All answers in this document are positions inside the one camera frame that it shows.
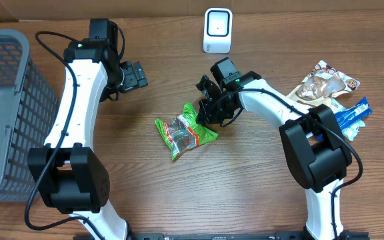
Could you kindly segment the blue oreo packet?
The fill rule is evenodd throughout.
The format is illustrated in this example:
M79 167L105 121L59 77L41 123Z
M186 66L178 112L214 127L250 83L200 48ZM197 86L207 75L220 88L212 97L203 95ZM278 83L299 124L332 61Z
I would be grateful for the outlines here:
M372 112L373 110L370 108L367 98L363 97L355 106L335 113L335 118L342 132L344 128L356 121L363 121L363 118L368 117Z

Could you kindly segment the beige pastry snack packet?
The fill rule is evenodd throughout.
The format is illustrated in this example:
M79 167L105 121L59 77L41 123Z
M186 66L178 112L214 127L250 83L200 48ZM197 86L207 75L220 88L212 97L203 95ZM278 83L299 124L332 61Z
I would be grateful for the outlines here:
M332 99L355 91L360 84L358 80L320 60L287 97L313 107L321 104L330 106Z

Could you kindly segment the green snack packet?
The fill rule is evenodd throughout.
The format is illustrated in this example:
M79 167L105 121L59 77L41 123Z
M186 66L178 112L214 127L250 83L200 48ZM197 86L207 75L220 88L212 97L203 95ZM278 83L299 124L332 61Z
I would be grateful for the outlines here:
M180 115L168 123L155 120L162 140L171 152L171 160L175 161L184 152L216 140L218 134L198 123L198 114L190 102L187 102Z

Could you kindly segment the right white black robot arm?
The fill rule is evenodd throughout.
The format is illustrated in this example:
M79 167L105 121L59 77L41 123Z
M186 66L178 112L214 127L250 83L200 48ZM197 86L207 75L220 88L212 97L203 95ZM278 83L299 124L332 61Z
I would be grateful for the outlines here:
M305 190L305 238L348 239L340 220L339 194L352 157L332 110L294 102L256 72L238 71L227 57L210 71L213 79L204 75L196 84L204 96L197 122L226 127L249 111L277 128L288 169Z

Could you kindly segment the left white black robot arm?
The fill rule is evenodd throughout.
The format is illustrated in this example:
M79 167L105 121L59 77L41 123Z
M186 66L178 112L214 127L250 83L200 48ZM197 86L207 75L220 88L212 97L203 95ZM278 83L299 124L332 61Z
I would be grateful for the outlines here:
M139 62L122 61L124 34L109 19L91 19L89 36L70 38L58 60L65 66L65 86L55 122L42 147L28 152L27 164L35 180L31 197L67 218L44 226L33 225L28 200L24 220L42 231L78 220L89 239L134 239L126 220L109 201L109 173L93 150L99 104L118 101L122 93L148 85Z

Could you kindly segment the white snack packet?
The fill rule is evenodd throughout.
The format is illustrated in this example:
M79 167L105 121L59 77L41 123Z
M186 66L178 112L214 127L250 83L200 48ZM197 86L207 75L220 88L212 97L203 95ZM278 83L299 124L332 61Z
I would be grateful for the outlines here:
M336 99L331 100L330 108L334 113L346 110L346 108ZM354 138L358 135L360 127L365 127L365 122L362 120L356 121L354 124L344 128L342 130L342 134L348 138L348 140L353 141Z

